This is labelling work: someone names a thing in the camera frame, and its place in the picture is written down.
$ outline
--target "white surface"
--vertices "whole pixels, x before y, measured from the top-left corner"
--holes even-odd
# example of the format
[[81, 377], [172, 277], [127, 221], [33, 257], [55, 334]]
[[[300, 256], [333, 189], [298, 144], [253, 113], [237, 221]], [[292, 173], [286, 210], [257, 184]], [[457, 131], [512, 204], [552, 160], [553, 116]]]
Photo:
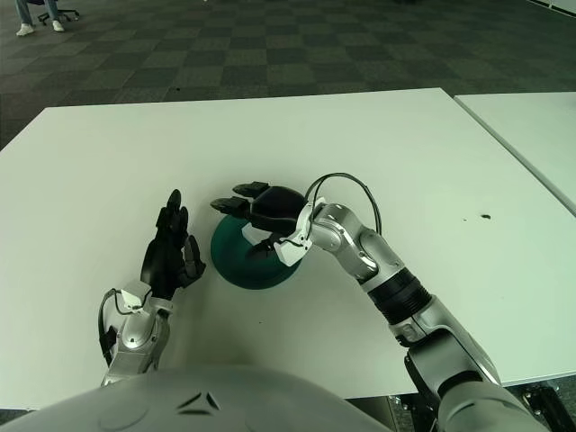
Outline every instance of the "white surface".
[[576, 13], [576, 0], [553, 0], [552, 4], [562, 8], [564, 11]]
[[576, 215], [576, 93], [455, 99]]
[[[0, 406], [99, 385], [98, 305], [139, 275], [175, 187], [209, 266], [175, 296], [164, 367], [265, 365], [342, 397], [413, 391], [404, 350], [329, 254], [262, 292], [212, 267], [212, 199], [252, 180], [303, 191], [332, 171], [370, 185], [389, 243], [505, 382], [575, 371], [576, 220], [441, 90], [49, 108], [0, 153]], [[357, 185], [322, 187], [373, 224]]]

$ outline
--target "checkered carpet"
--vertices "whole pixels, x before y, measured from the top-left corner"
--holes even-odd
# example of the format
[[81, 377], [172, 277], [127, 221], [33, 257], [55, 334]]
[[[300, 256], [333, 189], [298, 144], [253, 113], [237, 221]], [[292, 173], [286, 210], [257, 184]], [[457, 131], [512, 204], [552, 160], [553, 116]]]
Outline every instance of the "checkered carpet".
[[16, 38], [13, 1], [0, 0], [0, 148], [47, 106], [576, 90], [576, 22], [524, 0], [58, 4], [82, 14], [66, 33]]

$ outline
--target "green object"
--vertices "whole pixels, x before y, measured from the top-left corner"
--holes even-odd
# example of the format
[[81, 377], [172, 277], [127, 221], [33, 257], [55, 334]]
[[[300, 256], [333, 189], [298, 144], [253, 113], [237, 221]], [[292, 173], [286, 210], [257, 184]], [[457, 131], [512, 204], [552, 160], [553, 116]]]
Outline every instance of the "green object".
[[249, 290], [264, 290], [288, 279], [300, 261], [288, 267], [276, 254], [263, 259], [250, 259], [246, 253], [252, 245], [242, 235], [245, 220], [226, 216], [212, 235], [211, 258], [216, 270], [231, 284]]

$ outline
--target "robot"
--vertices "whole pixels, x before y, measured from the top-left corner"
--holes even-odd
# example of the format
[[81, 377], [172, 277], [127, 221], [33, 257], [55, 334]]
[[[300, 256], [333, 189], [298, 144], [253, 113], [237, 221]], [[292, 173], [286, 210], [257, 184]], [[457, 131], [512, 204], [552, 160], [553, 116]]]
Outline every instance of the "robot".
[[[376, 230], [347, 207], [318, 197], [321, 184], [332, 176], [352, 177], [324, 175], [305, 195], [266, 183], [240, 184], [233, 190], [242, 197], [218, 199], [211, 206], [247, 221], [245, 237], [261, 239], [253, 240], [251, 255], [256, 259], [277, 254], [292, 266], [312, 247], [333, 255], [407, 348], [404, 363], [434, 410], [438, 430], [546, 431], [501, 387], [488, 355], [386, 243], [367, 187], [352, 177], [371, 198]], [[127, 310], [116, 306], [127, 318], [118, 332], [104, 331], [99, 319], [100, 343], [109, 365], [102, 386], [19, 418], [2, 431], [389, 430], [328, 391], [288, 374], [220, 365], [156, 371], [169, 337], [172, 295], [177, 287], [199, 279], [205, 268], [194, 236], [186, 231], [187, 222], [180, 193], [174, 191], [160, 211], [140, 280], [104, 297], [103, 303], [112, 296], [117, 302], [121, 294]]]

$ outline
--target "black cable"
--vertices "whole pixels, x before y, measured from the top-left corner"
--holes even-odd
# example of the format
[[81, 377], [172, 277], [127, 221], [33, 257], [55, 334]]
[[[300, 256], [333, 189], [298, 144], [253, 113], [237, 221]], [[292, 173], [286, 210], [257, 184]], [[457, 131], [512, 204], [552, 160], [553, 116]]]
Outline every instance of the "black cable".
[[279, 243], [282, 245], [283, 243], [290, 243], [293, 246], [296, 246], [298, 248], [303, 248], [304, 245], [301, 245], [300, 243], [296, 243], [295, 241], [291, 241], [288, 238], [285, 238], [284, 240], [279, 241]]
[[[104, 335], [105, 335], [105, 331], [104, 331], [104, 305], [106, 304], [106, 301], [112, 297], [113, 295], [115, 295], [116, 290], [112, 289], [109, 292], [107, 292], [104, 297], [102, 298], [102, 302], [100, 303], [100, 310], [98, 311], [98, 336], [100, 338], [100, 340], [104, 340]], [[112, 354], [110, 354], [110, 351], [104, 351], [102, 352], [104, 359], [106, 360], [106, 364], [110, 365], [110, 363], [112, 362]]]
[[380, 209], [378, 208], [378, 204], [376, 203], [374, 196], [370, 192], [370, 189], [368, 189], [368, 186], [366, 186], [364, 183], [362, 183], [360, 180], [358, 180], [356, 177], [354, 177], [353, 175], [351, 175], [349, 173], [331, 173], [331, 174], [323, 175], [322, 177], [320, 177], [316, 181], [314, 181], [314, 183], [312, 183], [310, 185], [310, 187], [306, 191], [306, 194], [304, 195], [304, 198], [306, 198], [306, 200], [308, 200], [312, 190], [314, 189], [314, 187], [316, 187], [316, 191], [314, 192], [314, 198], [312, 200], [312, 211], [310, 213], [310, 219], [309, 219], [310, 225], [308, 227], [308, 234], [306, 236], [306, 239], [309, 239], [310, 235], [312, 233], [312, 221], [314, 218], [314, 208], [316, 205], [316, 199], [318, 198], [318, 192], [320, 190], [320, 187], [322, 186], [322, 184], [326, 180], [328, 180], [331, 177], [347, 178], [349, 180], [352, 180], [356, 184], [360, 185], [360, 187], [362, 187], [362, 189], [364, 189], [364, 192], [366, 193], [366, 196], [368, 197], [368, 199], [370, 200], [370, 204], [372, 205], [372, 209], [373, 209], [373, 213], [374, 213], [374, 221], [376, 224], [376, 232], [378, 234], [382, 235], [382, 217], [380, 215]]
[[[112, 288], [110, 291], [108, 291], [104, 297], [102, 298], [102, 302], [100, 303], [100, 309], [98, 311], [98, 337], [100, 338], [101, 344], [102, 341], [104, 340], [104, 335], [106, 334], [105, 330], [104, 330], [104, 305], [106, 304], [106, 302], [108, 301], [108, 299], [112, 296], [114, 296], [114, 306], [116, 306], [116, 311], [121, 314], [121, 315], [131, 315], [132, 312], [128, 311], [128, 312], [122, 312], [120, 310], [120, 306], [118, 305], [118, 294], [120, 292], [114, 288]], [[146, 304], [146, 300], [148, 298], [149, 295], [152, 294], [152, 288], [150, 288], [148, 290], [148, 292], [146, 292], [146, 294], [144, 295], [144, 301], [142, 302], [142, 305]], [[104, 349], [104, 347], [101, 345], [101, 348], [103, 350], [102, 354], [104, 356], [104, 359], [106, 360], [106, 364], [110, 365], [112, 363], [112, 354], [110, 354], [110, 351], [106, 351]]]
[[114, 304], [116, 305], [116, 311], [118, 313], [120, 313], [121, 315], [131, 315], [132, 312], [122, 312], [120, 310], [120, 307], [118, 306], [118, 294], [120, 293], [119, 291], [115, 290], [112, 288], [112, 291], [114, 291]]

